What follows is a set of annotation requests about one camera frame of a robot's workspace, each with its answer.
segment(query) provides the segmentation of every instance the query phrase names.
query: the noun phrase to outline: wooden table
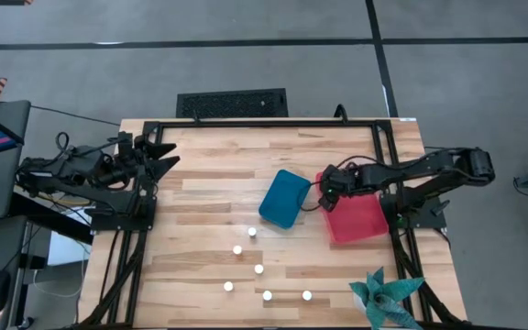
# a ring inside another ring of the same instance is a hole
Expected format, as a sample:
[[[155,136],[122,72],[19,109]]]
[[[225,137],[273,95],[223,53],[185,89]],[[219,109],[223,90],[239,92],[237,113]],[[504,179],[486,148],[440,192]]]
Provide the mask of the wooden table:
[[[121,130],[139,135],[144,121],[124,120]],[[392,127],[400,161],[424,153],[417,122],[392,119]],[[178,145],[169,156],[181,161],[159,182],[134,326],[369,325],[355,309],[348,284],[365,281],[368,271],[381,266],[386,281],[397,279],[390,237],[336,246],[320,211],[300,213],[291,230],[258,214],[278,170],[313,180],[327,164],[348,156],[375,157],[369,128],[168,128],[163,140]],[[317,198],[309,193],[305,206]],[[256,239],[248,237],[251,226],[258,230]],[[426,279],[449,310],[465,318],[447,243],[433,230],[415,233]],[[113,236],[104,232],[94,239],[79,305],[82,319],[99,301]],[[241,257],[232,253],[235,245],[243,247]],[[264,265],[263,274],[255,274],[256,264]],[[234,283],[232,292],[224,291],[226,281]],[[124,320],[128,287],[118,321]],[[262,300],[265,290],[273,294],[269,302]],[[304,290],[313,293],[311,301],[301,298]],[[416,297],[413,307],[421,319]]]

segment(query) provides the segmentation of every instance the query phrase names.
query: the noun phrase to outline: wooden tabletop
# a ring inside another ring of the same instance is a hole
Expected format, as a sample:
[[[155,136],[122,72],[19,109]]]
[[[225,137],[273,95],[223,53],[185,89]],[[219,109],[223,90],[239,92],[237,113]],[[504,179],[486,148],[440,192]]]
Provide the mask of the wooden tabletop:
[[[144,121],[124,120],[121,130],[139,135]],[[392,127],[400,161],[424,153],[417,122],[392,119]],[[390,237],[337,246],[321,211],[300,213],[290,230],[258,214],[278,170],[313,181],[328,164],[352,155],[375,157],[369,128],[168,128],[163,141],[178,145],[169,156],[181,161],[159,182],[134,326],[369,325],[355,309],[348,284],[365,281],[379,267],[386,281],[397,279]],[[317,198],[309,193],[305,206]],[[248,236],[251,226],[256,239]],[[453,314],[465,318],[447,243],[433,230],[415,233],[427,281]],[[103,232],[94,239],[79,304],[82,319],[99,302],[113,236]],[[121,238],[117,242],[108,286]],[[232,252],[235,245],[244,249],[240,257]],[[264,266],[261,275],[256,264]],[[234,283],[233,291],[224,291],[226,281]],[[118,321],[124,320],[128,287]],[[301,297],[304,290],[313,294],[309,302]],[[264,291],[272,292],[271,301],[262,300]],[[413,307],[421,319],[416,297]]]

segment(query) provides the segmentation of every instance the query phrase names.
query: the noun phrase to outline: blue box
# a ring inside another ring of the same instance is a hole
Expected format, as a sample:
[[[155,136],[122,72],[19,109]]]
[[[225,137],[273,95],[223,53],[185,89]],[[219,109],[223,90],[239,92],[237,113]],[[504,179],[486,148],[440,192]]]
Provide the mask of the blue box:
[[[258,212],[272,224],[289,229],[297,219],[311,183],[287,170],[279,170]]]

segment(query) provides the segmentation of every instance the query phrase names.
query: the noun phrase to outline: potted plant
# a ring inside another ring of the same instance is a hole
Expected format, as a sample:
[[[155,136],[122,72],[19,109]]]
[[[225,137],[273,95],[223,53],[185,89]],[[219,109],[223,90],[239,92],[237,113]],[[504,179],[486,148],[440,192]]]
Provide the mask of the potted plant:
[[[417,291],[423,282],[424,278],[417,278],[384,284],[384,268],[380,268],[374,275],[368,273],[366,283],[358,281],[349,286],[354,292],[354,304],[366,314],[372,330],[379,330],[387,318],[405,328],[422,329],[399,302]]]

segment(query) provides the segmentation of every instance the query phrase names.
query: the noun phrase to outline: white ball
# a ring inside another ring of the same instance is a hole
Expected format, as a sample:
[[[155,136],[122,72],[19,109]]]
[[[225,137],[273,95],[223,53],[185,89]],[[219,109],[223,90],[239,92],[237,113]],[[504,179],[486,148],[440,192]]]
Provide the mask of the white ball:
[[[313,298],[313,294],[310,291],[305,290],[302,292],[302,298],[308,302]]]
[[[232,290],[234,290],[234,283],[230,282],[230,281],[227,281],[224,283],[224,290],[227,291],[227,292],[230,292]]]
[[[264,299],[265,301],[269,301],[272,299],[272,292],[266,290],[264,291],[264,293],[262,293],[262,299]]]

